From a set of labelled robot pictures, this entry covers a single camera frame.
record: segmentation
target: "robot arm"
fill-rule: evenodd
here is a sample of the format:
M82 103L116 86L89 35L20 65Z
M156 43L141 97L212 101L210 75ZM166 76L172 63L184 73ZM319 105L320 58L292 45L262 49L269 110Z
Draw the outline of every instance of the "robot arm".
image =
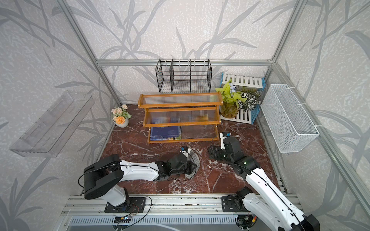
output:
M113 207L129 204L125 188L117 185L124 180L163 181L172 175L191 175L196 164L188 160L189 147L182 147L181 152L168 161L152 163L133 163L120 160L118 155L111 155L88 166L84 170L85 199L102 198Z
M261 202L247 187L237 192L236 205L243 205L258 216L271 230L316 231L320 224L313 216L306 216L293 205L270 181L258 162L251 156L244 156L239 141L229 132L220 133L221 147L210 146L210 158L226 161L235 173L242 176L265 200Z

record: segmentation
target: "white wire basket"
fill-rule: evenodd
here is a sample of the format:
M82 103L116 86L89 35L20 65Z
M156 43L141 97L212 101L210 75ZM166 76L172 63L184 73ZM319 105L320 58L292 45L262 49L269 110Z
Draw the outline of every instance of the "white wire basket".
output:
M282 153L299 152L320 134L286 84L271 84L261 108Z

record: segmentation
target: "wallpaper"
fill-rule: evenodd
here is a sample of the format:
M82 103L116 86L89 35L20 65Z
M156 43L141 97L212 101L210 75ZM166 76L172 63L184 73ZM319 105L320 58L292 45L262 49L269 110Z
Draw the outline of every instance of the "wallpaper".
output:
M370 1L305 6L278 63L370 188Z
M274 72L267 89L270 84L281 84ZM280 153L262 111L258 118L278 162L285 188L298 195L306 214L313 214L319 220L320 230L370 230L369 218L319 140L313 140L298 153Z
M55 1L0 2L0 230L51 230L67 198L80 194L112 126L113 99ZM95 104L56 158L9 147L65 92Z
M68 0L97 59L270 59L296 0ZM155 67L104 67L125 103L158 94ZM267 67L213 67L263 77Z

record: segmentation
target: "glass vase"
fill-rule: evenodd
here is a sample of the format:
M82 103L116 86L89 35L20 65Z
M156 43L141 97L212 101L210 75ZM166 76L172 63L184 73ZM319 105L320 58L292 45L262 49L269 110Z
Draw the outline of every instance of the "glass vase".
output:
M221 115L225 118L235 118L239 112L239 108L236 107L236 103L225 103L220 107Z

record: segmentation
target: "plant in glass vase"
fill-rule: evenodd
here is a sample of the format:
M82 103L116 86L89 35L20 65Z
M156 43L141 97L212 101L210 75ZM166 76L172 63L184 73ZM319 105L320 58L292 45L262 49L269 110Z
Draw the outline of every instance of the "plant in glass vase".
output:
M236 91L236 86L231 82L231 79L222 88L215 90L221 92L222 100L225 102L222 104L220 112L226 118L235 118L240 109L243 109L243 113L247 110L253 110L257 104L261 104L258 98L263 93L263 91L252 89Z
M128 119L131 118L131 115L126 111L127 108L126 104L122 104L121 107L114 107L111 111L114 123L120 128L127 127Z

